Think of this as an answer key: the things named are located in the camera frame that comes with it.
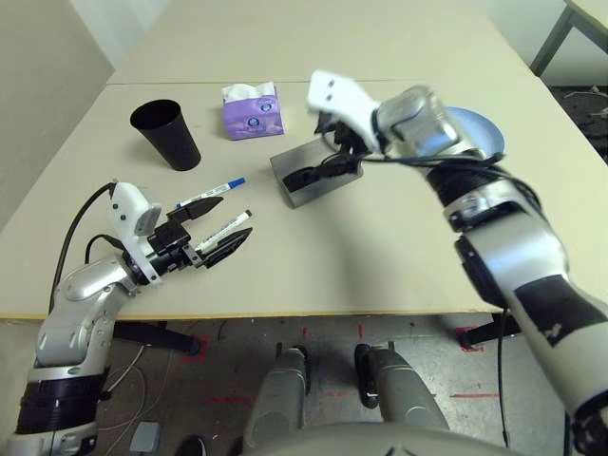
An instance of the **metal table frame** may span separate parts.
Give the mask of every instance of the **metal table frame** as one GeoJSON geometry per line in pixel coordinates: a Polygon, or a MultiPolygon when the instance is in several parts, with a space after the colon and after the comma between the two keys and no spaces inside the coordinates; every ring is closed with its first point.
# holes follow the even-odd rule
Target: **metal table frame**
{"type": "Polygon", "coordinates": [[[530,65],[530,69],[534,74],[537,76],[542,75],[572,27],[577,28],[600,49],[608,53],[608,32],[603,28],[597,27],[568,5],[530,65]]]}

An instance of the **black cup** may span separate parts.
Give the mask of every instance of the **black cup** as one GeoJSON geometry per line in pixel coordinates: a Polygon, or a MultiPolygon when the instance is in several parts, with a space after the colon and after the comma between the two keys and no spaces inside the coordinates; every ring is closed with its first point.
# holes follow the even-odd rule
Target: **black cup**
{"type": "Polygon", "coordinates": [[[187,171],[199,164],[200,152],[177,102],[154,100],[142,104],[131,114],[131,125],[140,130],[173,169],[187,171]]]}

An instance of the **white pen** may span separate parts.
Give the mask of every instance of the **white pen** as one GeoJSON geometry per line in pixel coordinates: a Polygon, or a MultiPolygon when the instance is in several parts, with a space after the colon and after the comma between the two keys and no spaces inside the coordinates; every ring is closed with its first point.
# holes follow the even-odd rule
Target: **white pen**
{"type": "Polygon", "coordinates": [[[222,185],[217,186],[216,188],[212,188],[211,190],[207,190],[205,193],[202,193],[198,196],[195,196],[191,199],[187,199],[186,201],[179,202],[176,207],[180,209],[182,206],[192,202],[202,200],[203,198],[211,198],[216,197],[217,195],[221,195],[222,193],[227,192],[228,190],[238,187],[242,183],[245,183],[245,178],[238,178],[235,180],[230,180],[229,182],[223,183],[222,185]]]}
{"type": "Polygon", "coordinates": [[[243,212],[242,214],[239,214],[238,216],[236,216],[235,218],[230,220],[228,223],[226,223],[217,233],[215,233],[214,235],[211,235],[206,240],[201,242],[195,250],[201,250],[204,252],[206,249],[208,249],[209,247],[214,245],[216,242],[218,242],[221,238],[223,238],[225,235],[227,235],[229,231],[232,231],[235,228],[237,228],[241,223],[243,223],[251,215],[252,214],[249,209],[246,210],[245,212],[243,212]]]}

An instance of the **desk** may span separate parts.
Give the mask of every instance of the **desk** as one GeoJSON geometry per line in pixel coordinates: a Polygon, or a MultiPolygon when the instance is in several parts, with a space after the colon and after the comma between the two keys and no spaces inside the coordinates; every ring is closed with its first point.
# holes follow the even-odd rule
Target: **desk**
{"type": "MultiPolygon", "coordinates": [[[[434,86],[446,104],[476,109],[501,127],[508,154],[503,165],[541,195],[568,248],[575,283],[606,300],[608,169],[541,81],[524,77],[496,86],[447,74],[363,87],[385,100],[419,83],[434,86]]],[[[269,158],[313,138],[307,86],[277,85],[284,136],[241,142],[224,138],[221,85],[108,86],[0,233],[0,314],[46,314],[69,222],[96,188],[115,177],[149,187],[168,211],[179,200],[245,176],[247,183],[214,211],[186,225],[193,239],[244,209],[254,214],[254,232],[234,255],[208,271],[167,275],[159,290],[144,290],[127,303],[122,319],[495,310],[469,284],[441,204],[416,171],[367,165],[362,179],[296,210],[287,206],[269,158]],[[171,170],[129,125],[135,107],[164,97],[181,103],[202,152],[194,170],[171,170]]],[[[89,238],[111,233],[107,207],[102,199],[83,220],[66,271],[82,264],[89,238]]],[[[94,257],[103,253],[96,245],[94,257]]]]}
{"type": "Polygon", "coordinates": [[[572,27],[608,53],[608,2],[566,0],[566,8],[530,65],[534,74],[542,75],[572,27]]]}
{"type": "Polygon", "coordinates": [[[525,63],[466,0],[174,0],[110,84],[509,80],[525,63]]]}

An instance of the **tissue box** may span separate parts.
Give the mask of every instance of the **tissue box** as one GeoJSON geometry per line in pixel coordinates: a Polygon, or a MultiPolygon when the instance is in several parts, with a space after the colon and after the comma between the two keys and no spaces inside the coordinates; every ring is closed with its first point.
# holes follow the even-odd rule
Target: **tissue box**
{"type": "Polygon", "coordinates": [[[222,118],[231,140],[283,134],[281,111],[273,83],[253,87],[235,84],[222,90],[222,118]]]}

